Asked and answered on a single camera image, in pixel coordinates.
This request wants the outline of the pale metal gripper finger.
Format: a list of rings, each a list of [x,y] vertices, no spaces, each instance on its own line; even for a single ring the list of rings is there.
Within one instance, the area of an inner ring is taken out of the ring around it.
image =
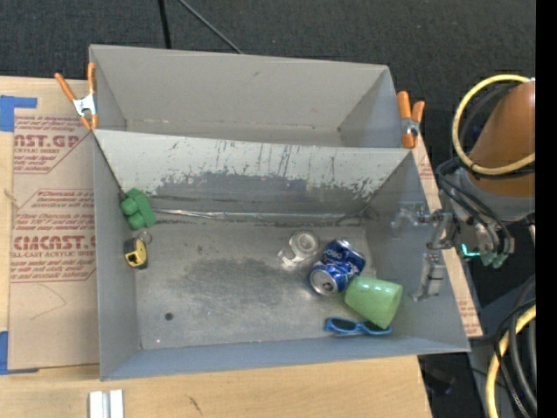
[[[446,265],[440,252],[425,253],[419,286],[412,295],[414,301],[421,301],[438,296],[444,284]]]
[[[402,206],[398,207],[391,222],[392,229],[400,229],[405,222],[410,223],[412,226],[420,226],[424,224],[439,221],[441,213],[438,211],[427,213],[423,209],[416,207]]]

